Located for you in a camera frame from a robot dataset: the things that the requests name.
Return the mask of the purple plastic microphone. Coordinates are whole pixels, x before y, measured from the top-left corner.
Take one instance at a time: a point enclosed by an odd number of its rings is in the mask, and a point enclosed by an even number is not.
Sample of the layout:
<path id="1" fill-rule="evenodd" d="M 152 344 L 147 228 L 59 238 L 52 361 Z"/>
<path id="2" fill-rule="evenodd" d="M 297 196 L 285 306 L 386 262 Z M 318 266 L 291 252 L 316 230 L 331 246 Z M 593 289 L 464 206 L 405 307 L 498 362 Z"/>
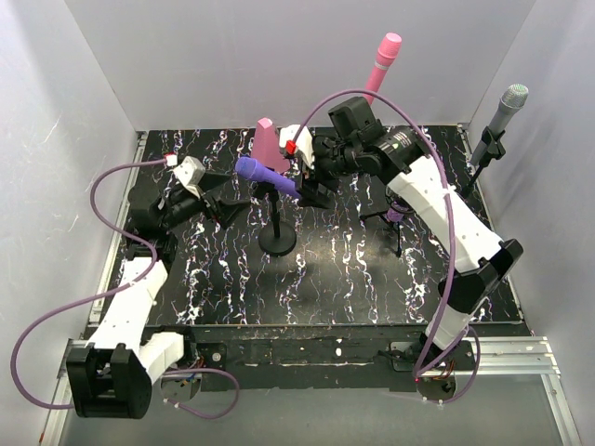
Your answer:
<path id="1" fill-rule="evenodd" d="M 239 177 L 246 180 L 270 183 L 278 191 L 296 199 L 300 198 L 300 194 L 298 193 L 296 184 L 293 180 L 270 170 L 254 158 L 246 156 L 239 158 L 235 164 L 234 170 Z"/>

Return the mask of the black clip mic stand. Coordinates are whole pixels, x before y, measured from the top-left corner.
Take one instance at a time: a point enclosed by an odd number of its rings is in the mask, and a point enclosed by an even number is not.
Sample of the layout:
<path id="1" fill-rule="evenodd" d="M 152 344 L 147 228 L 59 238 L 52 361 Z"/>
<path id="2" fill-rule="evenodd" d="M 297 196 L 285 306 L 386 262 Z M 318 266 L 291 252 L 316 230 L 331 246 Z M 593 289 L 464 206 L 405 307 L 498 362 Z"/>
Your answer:
<path id="1" fill-rule="evenodd" d="M 271 207 L 270 221 L 258 234 L 258 245 L 267 255 L 281 257 L 290 254 L 297 244 L 297 234 L 292 226 L 281 220 L 279 192 L 271 183 L 257 182 L 253 197 L 267 200 Z"/>

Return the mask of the purple glitter microphone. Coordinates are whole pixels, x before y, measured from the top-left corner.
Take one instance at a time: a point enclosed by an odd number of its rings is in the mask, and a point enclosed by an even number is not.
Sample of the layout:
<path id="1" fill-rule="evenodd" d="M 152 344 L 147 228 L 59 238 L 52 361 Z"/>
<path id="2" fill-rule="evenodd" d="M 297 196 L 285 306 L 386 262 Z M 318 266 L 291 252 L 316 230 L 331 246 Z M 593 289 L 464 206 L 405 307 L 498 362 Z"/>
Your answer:
<path id="1" fill-rule="evenodd" d="M 403 208 L 399 205 L 392 205 L 387 210 L 386 219 L 391 223 L 399 223 L 404 219 L 405 215 L 406 213 Z"/>

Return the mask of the pink microphone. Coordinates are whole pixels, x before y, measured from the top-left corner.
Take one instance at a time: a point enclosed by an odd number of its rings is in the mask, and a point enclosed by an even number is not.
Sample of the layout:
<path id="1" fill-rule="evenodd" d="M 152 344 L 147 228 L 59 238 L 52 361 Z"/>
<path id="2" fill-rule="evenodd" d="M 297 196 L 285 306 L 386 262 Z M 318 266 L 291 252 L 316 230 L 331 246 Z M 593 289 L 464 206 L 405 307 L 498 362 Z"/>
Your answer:
<path id="1" fill-rule="evenodd" d="M 397 59 L 402 45 L 402 37 L 397 33 L 386 33 L 382 38 L 375 58 L 375 65 L 370 72 L 365 89 L 376 93 L 390 66 Z"/>

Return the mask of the black round-base mic stand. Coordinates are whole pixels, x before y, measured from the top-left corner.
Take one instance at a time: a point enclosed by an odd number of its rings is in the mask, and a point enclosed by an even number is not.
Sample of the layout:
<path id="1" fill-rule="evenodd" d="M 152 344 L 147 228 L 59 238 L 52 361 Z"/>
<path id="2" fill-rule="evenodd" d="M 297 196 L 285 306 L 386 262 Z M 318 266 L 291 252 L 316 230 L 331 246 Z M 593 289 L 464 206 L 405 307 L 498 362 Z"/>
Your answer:
<path id="1" fill-rule="evenodd" d="M 469 197 L 483 169 L 486 168 L 493 160 L 500 160 L 506 154 L 506 149 L 500 142 L 505 133 L 506 131 L 502 130 L 499 134 L 496 134 L 488 126 L 484 128 L 482 137 L 480 139 L 480 142 L 484 145 L 484 148 L 480 156 L 476 159 L 476 169 L 473 176 L 461 191 L 461 196 L 463 199 L 467 199 Z"/>

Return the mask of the silver microphone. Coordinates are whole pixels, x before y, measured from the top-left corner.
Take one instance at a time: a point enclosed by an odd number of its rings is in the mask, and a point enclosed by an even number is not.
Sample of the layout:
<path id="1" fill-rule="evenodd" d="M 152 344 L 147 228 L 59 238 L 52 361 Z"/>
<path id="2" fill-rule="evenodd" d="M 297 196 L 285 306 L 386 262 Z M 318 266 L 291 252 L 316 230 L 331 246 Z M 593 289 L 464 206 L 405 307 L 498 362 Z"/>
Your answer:
<path id="1" fill-rule="evenodd" d="M 506 129 L 512 116 L 516 114 L 528 99 L 529 89 L 522 84 L 510 85 L 499 99 L 496 112 L 488 124 L 487 128 L 494 137 L 501 136 Z M 487 152 L 488 143 L 481 137 L 473 154 L 470 158 L 470 164 L 478 166 L 481 158 Z"/>

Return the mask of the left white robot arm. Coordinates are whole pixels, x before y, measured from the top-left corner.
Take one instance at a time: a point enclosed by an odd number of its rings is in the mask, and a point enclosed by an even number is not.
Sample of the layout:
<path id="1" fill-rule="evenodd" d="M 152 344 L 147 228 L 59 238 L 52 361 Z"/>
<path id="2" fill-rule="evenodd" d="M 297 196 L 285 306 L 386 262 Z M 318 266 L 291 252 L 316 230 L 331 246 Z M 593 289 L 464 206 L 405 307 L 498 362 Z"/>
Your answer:
<path id="1" fill-rule="evenodd" d="M 122 291 L 115 294 L 102 322 L 86 344 L 66 360 L 76 413 L 85 418 L 142 418 L 152 387 L 164 375 L 193 380 L 208 356 L 189 335 L 161 331 L 143 337 L 155 298 L 165 284 L 178 250 L 174 229 L 204 215 L 227 228 L 249 203 L 226 202 L 211 191 L 231 175 L 179 166 L 168 192 L 128 193 L 132 237 L 126 244 Z"/>

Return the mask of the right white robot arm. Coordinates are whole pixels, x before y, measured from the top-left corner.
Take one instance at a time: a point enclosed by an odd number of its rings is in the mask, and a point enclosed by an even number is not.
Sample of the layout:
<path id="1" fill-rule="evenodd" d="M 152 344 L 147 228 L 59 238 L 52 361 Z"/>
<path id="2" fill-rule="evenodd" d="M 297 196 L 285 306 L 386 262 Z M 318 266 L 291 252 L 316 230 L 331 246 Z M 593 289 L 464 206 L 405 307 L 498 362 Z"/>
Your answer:
<path id="1" fill-rule="evenodd" d="M 335 190 L 341 177 L 367 174 L 423 220 L 449 255 L 442 299 L 423 343 L 446 351 L 508 276 L 523 248 L 515 239 L 503 240 L 471 211 L 449 185 L 440 156 L 419 127 L 387 130 L 363 97 L 349 98 L 328 115 L 332 137 L 310 137 L 306 126 L 299 125 L 280 145 L 299 159 L 297 190 L 307 204 L 325 207 L 325 191 Z"/>

